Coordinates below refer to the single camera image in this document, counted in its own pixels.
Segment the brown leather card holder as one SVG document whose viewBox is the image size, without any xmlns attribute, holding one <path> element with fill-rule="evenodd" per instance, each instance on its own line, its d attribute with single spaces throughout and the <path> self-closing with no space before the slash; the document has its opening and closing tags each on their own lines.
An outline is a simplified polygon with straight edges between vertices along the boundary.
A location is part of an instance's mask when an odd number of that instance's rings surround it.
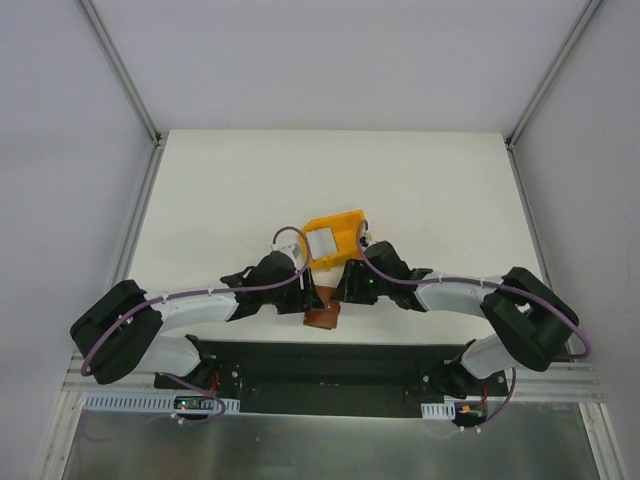
<svg viewBox="0 0 640 480">
<path fill-rule="evenodd" d="M 337 328 L 341 312 L 341 304 L 332 299 L 335 289 L 327 286 L 317 286 L 316 292 L 324 303 L 324 308 L 306 312 L 303 325 L 306 327 L 333 330 Z"/>
</svg>

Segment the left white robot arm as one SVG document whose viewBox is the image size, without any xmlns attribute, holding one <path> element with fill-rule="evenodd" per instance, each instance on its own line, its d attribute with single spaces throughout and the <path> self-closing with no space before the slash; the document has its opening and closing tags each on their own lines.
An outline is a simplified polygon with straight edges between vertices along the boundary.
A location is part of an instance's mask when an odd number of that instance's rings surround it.
<svg viewBox="0 0 640 480">
<path fill-rule="evenodd" d="M 80 372 L 100 385 L 114 383 L 142 365 L 175 375 L 188 388 L 204 387 L 211 365 L 196 342 L 170 339 L 168 331 L 200 323 L 225 323 L 272 306 L 279 315 L 325 308 L 310 268 L 273 251 L 255 266 L 222 276 L 213 286 L 152 294 L 123 280 L 92 305 L 70 328 L 82 354 Z"/>
</svg>

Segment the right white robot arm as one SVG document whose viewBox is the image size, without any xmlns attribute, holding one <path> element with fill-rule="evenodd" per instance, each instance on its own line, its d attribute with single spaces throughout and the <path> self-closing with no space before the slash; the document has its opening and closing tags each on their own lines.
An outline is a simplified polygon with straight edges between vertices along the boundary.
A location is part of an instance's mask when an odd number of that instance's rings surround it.
<svg viewBox="0 0 640 480">
<path fill-rule="evenodd" d="M 459 277 L 411 268 L 387 241 L 347 261 L 333 300 L 373 305 L 380 297 L 405 310 L 453 312 L 485 319 L 491 335 L 468 342 L 428 377 L 444 395 L 463 399 L 491 375 L 518 365 L 544 372 L 579 332 L 579 319 L 529 270 L 513 267 L 489 278 Z"/>
</svg>

